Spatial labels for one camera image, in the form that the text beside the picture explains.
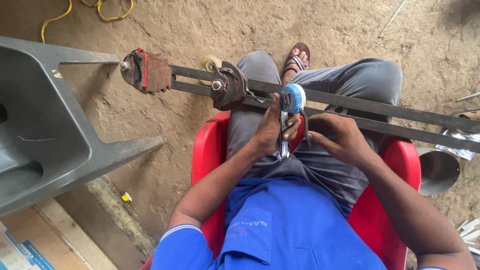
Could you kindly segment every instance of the foot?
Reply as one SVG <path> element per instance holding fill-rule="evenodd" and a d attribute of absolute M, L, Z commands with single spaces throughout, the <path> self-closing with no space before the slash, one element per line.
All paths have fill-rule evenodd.
<path fill-rule="evenodd" d="M 299 52 L 299 49 L 294 49 L 292 52 Z M 299 55 L 299 58 L 301 60 L 307 60 L 308 56 L 307 56 L 307 53 L 302 51 Z M 289 69 L 287 71 L 285 71 L 285 73 L 283 74 L 283 78 L 282 78 L 282 85 L 286 86 L 288 84 L 288 82 L 292 79 L 293 75 L 295 75 L 297 73 L 297 71 L 293 70 L 293 69 Z"/>

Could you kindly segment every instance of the brown sandal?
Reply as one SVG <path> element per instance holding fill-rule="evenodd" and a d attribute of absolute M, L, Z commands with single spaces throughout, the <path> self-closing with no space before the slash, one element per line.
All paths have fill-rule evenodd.
<path fill-rule="evenodd" d="M 299 58 L 299 55 L 301 52 L 305 52 L 307 55 L 307 60 L 302 60 Z M 295 73 L 299 72 L 300 70 L 305 70 L 306 67 L 308 67 L 310 64 L 310 50 L 308 49 L 307 45 L 305 43 L 299 42 L 293 46 L 292 50 L 290 51 L 290 54 L 288 55 L 287 58 L 287 63 L 285 64 L 285 68 L 283 69 L 283 74 L 287 70 L 294 70 Z"/>
<path fill-rule="evenodd" d="M 480 108 L 476 108 L 476 109 L 473 109 L 473 110 L 458 111 L 458 112 L 452 114 L 452 116 L 471 119 L 471 120 L 475 120 L 475 121 L 480 121 Z M 466 135 L 474 134 L 473 132 L 459 130 L 459 129 L 455 129 L 455 131 L 457 131 L 461 134 L 466 134 Z"/>

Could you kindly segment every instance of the aluminum foil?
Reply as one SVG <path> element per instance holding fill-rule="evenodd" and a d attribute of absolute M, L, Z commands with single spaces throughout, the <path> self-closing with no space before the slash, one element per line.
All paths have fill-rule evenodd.
<path fill-rule="evenodd" d="M 447 129 L 444 132 L 444 135 L 452 136 L 458 139 L 464 139 L 464 140 L 470 140 L 474 142 L 480 142 L 480 134 L 461 134 L 456 132 L 455 130 Z M 455 149 L 455 148 L 450 148 L 446 147 L 443 145 L 436 145 L 435 148 L 443 150 L 445 152 L 457 155 L 459 157 L 462 157 L 464 159 L 472 160 L 472 158 L 477 154 L 475 152 L 469 151 L 469 150 L 463 150 L 463 149 Z"/>

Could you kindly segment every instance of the dirt floor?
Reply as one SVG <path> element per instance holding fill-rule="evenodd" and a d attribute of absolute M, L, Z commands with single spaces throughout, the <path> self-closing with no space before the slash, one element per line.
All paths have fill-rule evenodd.
<path fill-rule="evenodd" d="M 121 58 L 140 46 L 187 67 L 207 54 L 236 63 L 248 52 L 263 50 L 280 69 L 291 46 L 302 41 L 312 52 L 311 69 L 366 57 L 398 63 L 403 70 L 399 106 L 450 114 L 480 105 L 479 97 L 455 102 L 480 91 L 480 2 L 407 1 L 383 38 L 377 36 L 401 0 L 134 2 L 127 18 L 107 23 L 95 9 L 73 0 L 71 13 L 48 25 L 46 42 Z M 123 0 L 107 1 L 102 12 L 117 16 L 128 5 Z M 67 6 L 67 0 L 7 1 L 0 9 L 0 35 L 41 41 L 43 21 L 62 14 Z M 175 90 L 142 95 L 122 80 L 118 66 L 61 66 L 60 71 L 105 142 L 156 135 L 165 140 L 160 150 L 108 174 L 132 195 L 138 216 L 159 239 L 190 186 L 196 132 L 216 114 L 211 100 Z M 480 217 L 480 185 L 475 182 L 480 159 L 460 160 L 460 164 L 457 183 L 429 198 L 457 225 Z M 408 268 L 413 263 L 409 260 Z"/>

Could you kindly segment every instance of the bolt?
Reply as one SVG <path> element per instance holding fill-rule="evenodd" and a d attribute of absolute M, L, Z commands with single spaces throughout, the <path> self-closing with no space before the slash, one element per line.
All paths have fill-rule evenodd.
<path fill-rule="evenodd" d="M 221 80 L 215 80 L 212 82 L 212 89 L 215 92 L 219 92 L 220 89 L 222 88 L 223 82 Z"/>
<path fill-rule="evenodd" d="M 123 71 L 128 71 L 130 69 L 130 65 L 127 62 L 121 62 L 120 69 Z"/>

